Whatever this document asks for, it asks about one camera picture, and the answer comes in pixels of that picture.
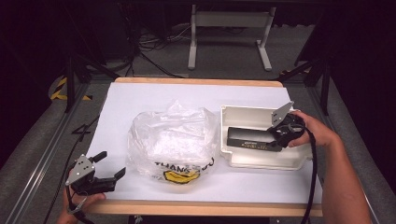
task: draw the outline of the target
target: white box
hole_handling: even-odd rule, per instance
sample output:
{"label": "white box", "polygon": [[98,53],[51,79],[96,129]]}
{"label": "white box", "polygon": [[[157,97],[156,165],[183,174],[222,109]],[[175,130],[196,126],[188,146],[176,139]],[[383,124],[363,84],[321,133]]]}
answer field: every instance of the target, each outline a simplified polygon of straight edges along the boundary
{"label": "white box", "polygon": [[233,167],[299,170],[305,160],[312,160],[309,144],[286,147],[280,152],[227,146],[229,127],[267,130],[272,126],[272,112],[277,108],[223,105],[221,107],[221,152]]}

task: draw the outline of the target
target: human hand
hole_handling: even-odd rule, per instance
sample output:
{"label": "human hand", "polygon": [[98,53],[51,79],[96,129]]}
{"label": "human hand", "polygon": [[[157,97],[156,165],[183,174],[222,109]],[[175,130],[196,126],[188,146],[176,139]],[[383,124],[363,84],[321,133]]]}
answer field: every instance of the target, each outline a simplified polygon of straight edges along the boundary
{"label": "human hand", "polygon": [[[102,201],[106,199],[106,195],[104,193],[98,193],[98,194],[93,194],[90,196],[84,196],[84,195],[77,195],[75,194],[75,192],[72,190],[72,188],[68,187],[70,189],[70,195],[73,195],[72,198],[72,203],[73,204],[80,204],[81,202],[83,202],[85,199],[86,201],[84,202],[84,204],[82,205],[82,211],[85,212],[87,210],[87,208],[93,204],[96,203],[98,201]],[[67,212],[67,207],[69,205],[69,201],[67,199],[67,191],[66,189],[64,189],[64,193],[63,193],[63,209],[61,214],[58,217],[57,220],[57,224],[65,224],[65,223],[78,223],[78,220],[76,219],[75,216],[68,214]]]}
{"label": "human hand", "polygon": [[[340,140],[337,133],[333,132],[318,119],[306,115],[301,111],[294,111],[291,113],[304,120],[305,127],[314,134],[317,146],[328,147],[332,142]],[[309,135],[307,132],[304,132],[303,136],[300,138],[291,140],[289,142],[289,147],[297,147],[306,143],[309,143]]]}

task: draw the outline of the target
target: plastic bag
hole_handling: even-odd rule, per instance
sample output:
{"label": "plastic bag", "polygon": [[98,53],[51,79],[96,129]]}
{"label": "plastic bag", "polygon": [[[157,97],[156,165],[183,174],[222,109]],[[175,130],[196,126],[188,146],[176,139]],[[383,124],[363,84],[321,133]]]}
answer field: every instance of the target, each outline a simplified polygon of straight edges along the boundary
{"label": "plastic bag", "polygon": [[219,123],[205,108],[175,101],[164,112],[143,112],[128,132],[128,165],[142,175],[187,184],[217,159]]}

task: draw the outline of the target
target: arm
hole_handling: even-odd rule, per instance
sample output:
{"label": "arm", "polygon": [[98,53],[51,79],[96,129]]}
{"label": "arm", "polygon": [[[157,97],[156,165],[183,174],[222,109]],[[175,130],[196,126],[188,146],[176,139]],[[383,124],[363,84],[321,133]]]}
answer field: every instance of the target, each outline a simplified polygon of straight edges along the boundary
{"label": "arm", "polygon": [[[323,123],[303,112],[293,112],[304,119],[314,134],[317,145],[326,152],[326,179],[323,186],[322,208],[325,223],[371,223],[370,213],[361,183],[347,157],[341,138]],[[290,141],[289,147],[309,142],[305,133]]]}

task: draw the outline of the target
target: white paper sheet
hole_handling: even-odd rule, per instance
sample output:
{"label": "white paper sheet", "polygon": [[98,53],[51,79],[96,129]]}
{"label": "white paper sheet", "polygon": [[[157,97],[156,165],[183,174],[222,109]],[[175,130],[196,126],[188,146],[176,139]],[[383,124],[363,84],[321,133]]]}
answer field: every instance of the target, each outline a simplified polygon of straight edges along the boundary
{"label": "white paper sheet", "polygon": [[[290,101],[285,88],[148,83],[112,83],[87,156],[107,151],[96,165],[98,177],[111,177],[126,166],[127,133],[134,117],[145,111],[164,111],[173,101],[205,107],[219,113],[222,105],[278,108]],[[161,183],[136,171],[117,183],[108,199],[307,203],[312,162],[298,171],[230,167],[219,157],[213,170],[188,185]],[[314,203],[321,202],[322,188],[317,180]]]}

